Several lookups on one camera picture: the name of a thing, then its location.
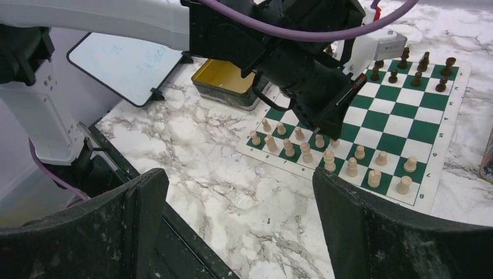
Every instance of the marble countertop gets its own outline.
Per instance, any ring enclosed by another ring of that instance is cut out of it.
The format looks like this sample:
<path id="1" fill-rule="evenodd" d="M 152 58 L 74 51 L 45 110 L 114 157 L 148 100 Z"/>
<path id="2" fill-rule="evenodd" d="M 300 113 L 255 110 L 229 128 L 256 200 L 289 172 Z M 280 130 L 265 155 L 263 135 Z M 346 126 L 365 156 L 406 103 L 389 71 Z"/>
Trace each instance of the marble countertop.
<path id="1" fill-rule="evenodd" d="M 493 185 L 479 177 L 493 126 L 493 12 L 416 6 L 391 28 L 411 58 L 472 63 L 431 214 L 493 226 Z M 235 150 L 256 111 L 202 99 L 190 78 L 203 61 L 176 70 L 166 101 L 121 102 L 97 128 L 140 173 L 166 170 L 167 202 L 240 278 L 333 278 L 311 182 Z"/>

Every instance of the white square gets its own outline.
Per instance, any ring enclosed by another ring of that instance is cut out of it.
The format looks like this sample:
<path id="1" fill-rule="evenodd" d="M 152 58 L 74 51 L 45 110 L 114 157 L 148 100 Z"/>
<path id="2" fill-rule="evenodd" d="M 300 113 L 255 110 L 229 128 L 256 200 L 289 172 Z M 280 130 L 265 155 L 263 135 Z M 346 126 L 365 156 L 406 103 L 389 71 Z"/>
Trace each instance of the white square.
<path id="1" fill-rule="evenodd" d="M 421 104 L 421 100 L 423 99 L 423 94 L 423 91 L 403 88 L 397 97 L 397 102 L 412 106 L 419 106 Z"/>
<path id="2" fill-rule="evenodd" d="M 402 150 L 402 157 L 409 158 L 414 156 L 418 162 L 427 163 L 428 158 L 430 157 L 431 147 L 431 144 L 408 138 L 406 139 L 404 149 Z"/>
<path id="3" fill-rule="evenodd" d="M 384 133 L 407 138 L 414 120 L 397 115 L 390 115 Z"/>
<path id="4" fill-rule="evenodd" d="M 438 94 L 438 95 L 445 95 L 445 96 L 450 95 L 450 92 L 452 92 L 453 82 L 452 81 L 447 82 L 446 89 L 444 92 L 438 92 L 435 89 L 435 87 L 437 86 L 438 83 L 440 83 L 439 79 L 430 78 L 430 81 L 428 82 L 428 85 L 426 86 L 425 92 L 434 93 L 434 94 Z"/>
<path id="5" fill-rule="evenodd" d="M 440 124 L 442 122 L 443 114 L 442 111 L 436 109 L 418 108 L 415 119 Z"/>
<path id="6" fill-rule="evenodd" d="M 384 80 L 382 81 L 382 85 L 387 85 L 387 86 L 392 86 L 392 87 L 399 87 L 402 88 L 404 86 L 404 82 L 406 81 L 406 78 L 408 77 L 407 74 L 397 74 L 397 82 L 396 83 L 389 83 L 388 78 L 390 77 L 390 72 L 387 72 L 385 74 Z"/>
<path id="7" fill-rule="evenodd" d="M 381 151 L 382 150 L 375 150 L 375 153 L 373 154 L 373 158 L 371 159 L 369 167 L 372 170 L 379 170 L 382 173 L 387 173 L 393 176 L 397 168 L 397 165 L 399 164 L 399 159 L 401 157 L 387 152 L 387 164 L 385 166 L 379 166 L 377 165 L 377 163 L 375 163 L 375 161 L 377 160 L 378 154 Z"/>
<path id="8" fill-rule="evenodd" d="M 372 110 L 374 112 L 381 112 L 389 115 L 392 112 L 392 109 L 394 108 L 395 102 L 387 101 L 387 100 L 382 100 L 382 99 L 373 99 L 373 102 L 371 103 L 370 107 L 368 110 Z"/>
<path id="9" fill-rule="evenodd" d="M 382 132 L 362 127 L 361 129 L 359 129 L 358 135 L 356 136 L 355 144 L 367 146 L 371 149 L 376 149 L 381 137 Z"/>
<path id="10" fill-rule="evenodd" d="M 401 182 L 400 177 L 393 177 L 390 186 L 387 190 L 387 196 L 389 198 L 396 199 L 400 202 L 407 203 L 408 205 L 414 205 L 416 200 L 416 195 L 419 190 L 419 184 L 416 182 L 412 182 L 411 186 L 409 186 L 409 192 L 405 195 L 399 194 L 397 192 L 397 185 Z"/>
<path id="11" fill-rule="evenodd" d="M 279 156 L 281 154 L 281 151 L 283 151 L 284 148 L 284 141 L 280 138 L 273 137 L 274 141 L 276 142 L 277 149 L 274 152 L 271 152 L 269 148 L 267 147 L 267 144 L 265 144 L 262 148 L 262 151 L 267 152 L 269 154 L 272 154 L 274 156 Z"/>
<path id="12" fill-rule="evenodd" d="M 361 184 L 363 180 L 365 179 L 366 171 L 368 170 L 367 167 L 362 166 L 361 164 L 358 164 L 358 175 L 356 177 L 350 177 L 347 175 L 347 170 L 348 170 L 348 161 L 345 161 L 344 164 L 342 165 L 341 171 L 339 172 L 339 177 L 344 179 L 345 181 L 355 184 L 359 187 L 361 187 Z"/>
<path id="13" fill-rule="evenodd" d="M 409 69 L 409 75 L 414 76 L 416 74 L 418 65 L 419 63 L 417 62 L 413 62 L 411 64 L 411 68 Z M 433 73 L 433 69 L 435 69 L 435 65 L 429 64 L 428 69 L 426 69 L 426 71 L 421 72 L 422 77 L 431 77 L 431 74 Z"/>
<path id="14" fill-rule="evenodd" d="M 346 112 L 344 123 L 348 123 L 360 127 L 363 124 L 363 121 L 365 120 L 366 112 L 367 112 L 366 109 L 350 106 L 348 112 Z"/>
<path id="15" fill-rule="evenodd" d="M 358 92 L 358 95 L 375 98 L 379 88 L 380 88 L 380 84 L 366 83 L 363 86 L 363 88 L 361 88 L 361 90 Z"/>

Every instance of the white chess piece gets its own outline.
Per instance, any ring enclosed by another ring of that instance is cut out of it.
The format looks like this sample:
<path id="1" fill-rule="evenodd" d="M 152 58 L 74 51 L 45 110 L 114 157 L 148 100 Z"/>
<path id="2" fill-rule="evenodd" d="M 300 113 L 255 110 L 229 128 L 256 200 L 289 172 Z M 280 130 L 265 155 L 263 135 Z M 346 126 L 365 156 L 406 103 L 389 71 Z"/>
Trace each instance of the white chess piece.
<path id="1" fill-rule="evenodd" d="M 256 131 L 251 131 L 250 137 L 252 138 L 253 145 L 259 145 L 260 144 L 261 140 L 260 140 L 259 136 L 257 135 Z"/>
<path id="2" fill-rule="evenodd" d="M 300 145 L 303 162 L 309 164 L 313 162 L 313 155 L 310 152 L 310 145 L 308 142 L 304 142 Z"/>
<path id="3" fill-rule="evenodd" d="M 292 143 L 289 139 L 284 140 L 284 153 L 286 153 L 286 156 L 288 157 L 293 157 L 294 156 L 294 148 L 292 147 Z"/>
<path id="4" fill-rule="evenodd" d="M 406 195 L 409 192 L 409 187 L 411 186 L 413 180 L 409 176 L 403 176 L 401 178 L 401 182 L 397 184 L 396 190 L 397 193 L 401 195 Z"/>

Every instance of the whiteboard stand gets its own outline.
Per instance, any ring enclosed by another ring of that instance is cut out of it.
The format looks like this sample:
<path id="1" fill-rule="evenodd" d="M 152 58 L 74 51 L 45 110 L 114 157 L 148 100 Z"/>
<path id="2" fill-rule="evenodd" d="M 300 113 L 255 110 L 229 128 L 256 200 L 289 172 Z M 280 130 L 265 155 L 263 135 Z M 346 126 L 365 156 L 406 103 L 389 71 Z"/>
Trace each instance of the whiteboard stand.
<path id="1" fill-rule="evenodd" d="M 180 63 L 192 57 L 153 42 L 88 33 L 67 53 L 70 64 L 132 105 L 162 101 L 159 88 Z"/>

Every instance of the purple cable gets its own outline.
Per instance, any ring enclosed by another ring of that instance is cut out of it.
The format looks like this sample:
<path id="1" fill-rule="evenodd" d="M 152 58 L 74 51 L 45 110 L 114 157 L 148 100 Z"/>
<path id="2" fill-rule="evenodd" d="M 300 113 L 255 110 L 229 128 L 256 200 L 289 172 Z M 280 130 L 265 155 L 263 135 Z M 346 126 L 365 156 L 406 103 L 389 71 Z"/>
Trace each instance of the purple cable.
<path id="1" fill-rule="evenodd" d="M 334 42 L 353 39 L 362 35 L 366 35 L 368 33 L 382 29 L 383 27 L 398 20 L 408 11 L 410 11 L 418 3 L 418 1 L 419 0 L 407 0 L 405 3 L 402 4 L 402 6 L 393 11 L 390 15 L 364 26 L 333 32 L 306 32 L 281 28 L 264 22 L 260 22 L 256 19 L 253 19 L 249 16 L 243 15 L 242 13 L 233 10 L 226 5 L 223 5 L 217 0 L 200 0 L 200 2 L 202 2 L 204 5 L 219 13 L 222 13 L 223 15 L 245 26 L 275 37 L 303 42 Z"/>
<path id="2" fill-rule="evenodd" d="M 55 182 L 60 184 L 61 186 L 71 190 L 72 193 L 76 194 L 79 198 L 81 198 L 83 201 L 89 200 L 89 197 L 84 195 L 81 191 L 75 189 L 74 187 L 70 186 L 67 182 L 61 180 L 58 176 L 53 174 L 51 171 L 49 171 L 43 163 L 40 161 L 38 156 L 36 155 L 36 150 L 34 149 L 34 145 L 31 142 L 31 139 L 29 139 L 29 150 L 31 151 L 31 157 L 33 158 L 34 163 L 42 170 L 47 176 L 51 179 L 53 179 Z"/>

